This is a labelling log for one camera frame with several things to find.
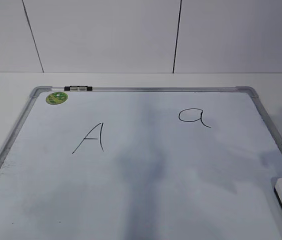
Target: gray frame edge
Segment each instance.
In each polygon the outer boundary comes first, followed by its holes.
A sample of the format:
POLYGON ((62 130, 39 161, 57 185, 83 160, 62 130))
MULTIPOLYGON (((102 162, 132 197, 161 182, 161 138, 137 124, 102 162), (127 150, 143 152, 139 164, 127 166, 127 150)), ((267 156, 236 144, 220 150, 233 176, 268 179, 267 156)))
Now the gray frame edge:
POLYGON ((251 97, 257 111, 259 112, 267 129, 269 130, 270 134, 272 135, 272 138, 274 139, 277 147, 279 148, 282 154, 282 136, 279 133, 276 125, 272 121, 271 117, 269 116, 267 110, 261 103, 257 91, 253 87, 250 87, 250 86, 237 86, 236 88, 238 89, 240 93, 247 93, 251 97))
POLYGON ((43 92, 50 92, 52 90, 52 86, 36 86, 35 88, 33 88, 33 90, 30 93, 30 98, 31 97, 38 97, 40 95, 40 93, 43 92))
POLYGON ((43 92, 49 92, 52 90, 51 86, 37 86, 35 87, 30 95, 29 99, 27 100, 25 106, 23 107, 23 110, 21 111, 19 117, 17 118, 14 127, 8 134, 2 148, 0 149, 0 169, 2 167, 2 164, 4 163, 13 143, 15 142, 15 139, 17 138, 23 124, 25 123, 33 105, 36 102, 37 97, 43 93, 43 92))
MULTIPOLYGON (((61 87, 55 87, 58 91, 63 91, 61 87)), ((0 169, 4 160, 6 159, 10 148, 12 147, 15 139, 17 138, 19 131, 21 130, 24 122, 26 121, 33 105, 36 102, 37 97, 43 92, 50 92, 53 90, 52 86, 37 86, 35 87, 30 95, 29 100, 24 106, 19 118, 16 121, 12 131, 7 137, 7 140, 3 144, 3 147, 0 150, 0 169)), ((248 94, 257 111, 261 115, 266 127, 268 128, 270 134, 272 135, 276 145, 282 154, 282 136, 280 135, 277 127, 271 120, 266 109, 262 105, 259 95, 256 90, 250 86, 237 86, 237 87, 94 87, 93 91, 95 92, 223 92, 223 93, 246 93, 248 94)))

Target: green sticker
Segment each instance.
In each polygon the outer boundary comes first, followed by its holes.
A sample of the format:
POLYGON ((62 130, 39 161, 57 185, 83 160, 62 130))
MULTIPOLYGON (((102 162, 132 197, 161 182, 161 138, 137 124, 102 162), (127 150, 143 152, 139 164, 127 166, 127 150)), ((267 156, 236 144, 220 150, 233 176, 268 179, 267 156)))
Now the green sticker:
POLYGON ((48 104, 57 105, 62 104, 68 99, 68 95, 65 92, 54 92, 46 97, 45 101, 48 104))

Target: black marker writing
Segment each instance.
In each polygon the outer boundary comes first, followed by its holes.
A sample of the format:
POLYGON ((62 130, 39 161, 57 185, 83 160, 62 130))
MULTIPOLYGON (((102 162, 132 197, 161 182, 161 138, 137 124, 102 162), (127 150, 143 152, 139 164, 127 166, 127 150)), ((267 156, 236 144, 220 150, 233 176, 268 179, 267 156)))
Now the black marker writing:
POLYGON ((101 146, 102 151, 104 152, 103 146, 102 146, 102 139, 101 139, 101 137, 102 137, 102 128, 103 128, 103 124, 104 124, 103 122, 100 122, 100 123, 97 124, 94 128, 92 128, 92 129, 87 133, 87 135, 85 135, 85 137, 82 139, 82 141, 80 142, 80 144, 76 147, 76 149, 74 149, 74 151, 72 152, 72 154, 74 154, 74 153, 76 152, 76 150, 80 147, 80 145, 84 142, 84 140, 100 140, 100 146, 101 146), (101 127, 100 127, 100 137, 99 137, 99 138, 87 138, 88 135, 89 135, 97 126, 99 126, 99 125, 101 125, 101 127))
POLYGON ((202 123, 205 127, 211 128, 210 126, 204 124, 204 122, 203 122, 203 120, 202 120, 202 114, 203 114, 203 110, 200 109, 200 108, 188 108, 188 109, 184 109, 184 110, 182 110, 182 111, 179 113, 179 120, 182 121, 182 122, 188 122, 188 123, 190 123, 190 122, 196 122, 196 121, 199 121, 199 120, 200 120, 201 123, 202 123), (183 113, 183 112, 186 112, 186 111, 189 111, 189 110, 200 110, 200 111, 201 111, 201 112, 200 112, 200 117, 199 117, 198 119, 196 119, 196 120, 184 120, 184 119, 182 119, 182 117, 181 117, 182 113, 183 113))

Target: white wall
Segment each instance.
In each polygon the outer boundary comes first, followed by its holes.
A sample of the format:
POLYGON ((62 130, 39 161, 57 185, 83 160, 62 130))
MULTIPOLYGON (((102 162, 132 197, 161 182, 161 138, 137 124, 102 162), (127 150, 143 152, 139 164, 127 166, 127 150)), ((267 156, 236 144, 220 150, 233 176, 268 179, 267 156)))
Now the white wall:
MULTIPOLYGON (((45 72, 172 73, 180 0, 24 0, 45 72)), ((0 72, 42 71, 0 0, 0 72)), ((282 73, 282 0, 183 0, 176 73, 282 73)))

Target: whiteboard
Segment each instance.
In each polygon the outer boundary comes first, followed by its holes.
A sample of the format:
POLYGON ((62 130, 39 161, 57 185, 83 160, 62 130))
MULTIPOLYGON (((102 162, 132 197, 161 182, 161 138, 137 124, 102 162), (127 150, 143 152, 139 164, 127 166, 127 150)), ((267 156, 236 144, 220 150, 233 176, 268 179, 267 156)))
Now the whiteboard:
POLYGON ((50 93, 0 168, 0 240, 282 240, 282 154, 248 94, 50 93))

